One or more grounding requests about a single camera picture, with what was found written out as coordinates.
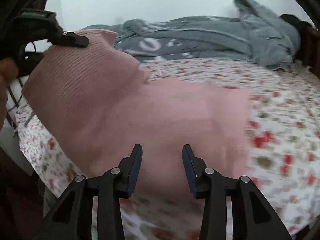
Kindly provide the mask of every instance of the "pink sweater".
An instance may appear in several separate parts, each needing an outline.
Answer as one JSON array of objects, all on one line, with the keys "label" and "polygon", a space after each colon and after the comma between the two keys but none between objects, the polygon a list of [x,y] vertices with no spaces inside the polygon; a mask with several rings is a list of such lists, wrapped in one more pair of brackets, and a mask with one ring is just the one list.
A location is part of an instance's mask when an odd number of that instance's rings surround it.
[{"label": "pink sweater", "polygon": [[116,33],[83,30],[87,48],[52,46],[23,94],[65,154],[87,175],[143,147],[137,189],[189,195],[182,147],[224,176],[246,172],[248,91],[172,78],[148,82],[139,62],[113,47]]}]

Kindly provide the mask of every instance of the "metal screw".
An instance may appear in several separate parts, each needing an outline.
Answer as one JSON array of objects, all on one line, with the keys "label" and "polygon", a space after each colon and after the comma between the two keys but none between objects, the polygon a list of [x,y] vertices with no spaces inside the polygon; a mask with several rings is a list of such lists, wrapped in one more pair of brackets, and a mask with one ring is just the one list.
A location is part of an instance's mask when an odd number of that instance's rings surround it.
[{"label": "metal screw", "polygon": [[81,181],[83,181],[84,180],[84,176],[82,176],[82,175],[78,175],[78,176],[76,176],[76,178],[75,178],[75,181],[76,182],[81,182]]},{"label": "metal screw", "polygon": [[118,174],[120,172],[120,169],[119,168],[113,168],[112,170],[111,170],[111,173],[112,174]]},{"label": "metal screw", "polygon": [[213,169],[213,168],[206,168],[206,169],[204,170],[204,172],[205,172],[206,174],[213,174],[213,173],[214,173],[214,169]]},{"label": "metal screw", "polygon": [[247,176],[242,176],[241,177],[241,181],[244,182],[244,183],[248,183],[250,181],[250,179]]}]

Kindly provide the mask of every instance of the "ribbed knit texture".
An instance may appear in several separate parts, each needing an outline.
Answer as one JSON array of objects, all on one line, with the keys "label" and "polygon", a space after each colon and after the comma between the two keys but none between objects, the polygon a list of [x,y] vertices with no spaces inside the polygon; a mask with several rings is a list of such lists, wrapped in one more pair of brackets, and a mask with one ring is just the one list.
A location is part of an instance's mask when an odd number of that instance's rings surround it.
[{"label": "ribbed knit texture", "polygon": [[170,78],[146,83],[138,61],[113,48],[116,33],[78,34],[89,46],[50,47],[23,94],[86,175],[118,166],[135,143],[143,147],[137,190],[191,197],[184,144],[224,176],[246,172],[247,90]]}]

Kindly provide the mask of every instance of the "bed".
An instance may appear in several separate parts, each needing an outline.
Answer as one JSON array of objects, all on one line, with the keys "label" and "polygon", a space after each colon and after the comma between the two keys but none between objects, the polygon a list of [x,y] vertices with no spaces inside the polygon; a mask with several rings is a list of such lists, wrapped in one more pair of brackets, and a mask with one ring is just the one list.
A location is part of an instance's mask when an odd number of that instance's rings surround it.
[{"label": "bed", "polygon": [[[172,76],[187,82],[250,89],[246,132],[251,148],[247,175],[291,235],[317,218],[320,81],[308,68],[292,65],[287,72],[271,71],[248,62],[208,58],[152,61],[140,66],[149,69],[151,80]],[[81,171],[66,157],[29,105],[20,106],[15,118],[20,150],[50,191],[59,197]],[[181,205],[177,199],[134,194],[130,200],[121,200],[121,211],[127,239],[193,240],[198,239],[201,228],[203,203]],[[230,201],[227,217],[227,239],[232,239]],[[96,223],[95,205],[93,231]]]}]

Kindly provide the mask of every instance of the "gray blanket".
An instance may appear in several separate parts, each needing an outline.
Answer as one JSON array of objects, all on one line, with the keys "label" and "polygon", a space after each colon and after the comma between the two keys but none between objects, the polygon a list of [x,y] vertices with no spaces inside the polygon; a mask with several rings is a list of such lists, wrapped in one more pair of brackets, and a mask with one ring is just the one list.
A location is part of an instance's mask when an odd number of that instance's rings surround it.
[{"label": "gray blanket", "polygon": [[85,29],[117,32],[115,48],[141,62],[211,57],[287,69],[300,47],[298,31],[254,0],[234,4],[239,18],[193,16],[153,23],[134,19]]}]

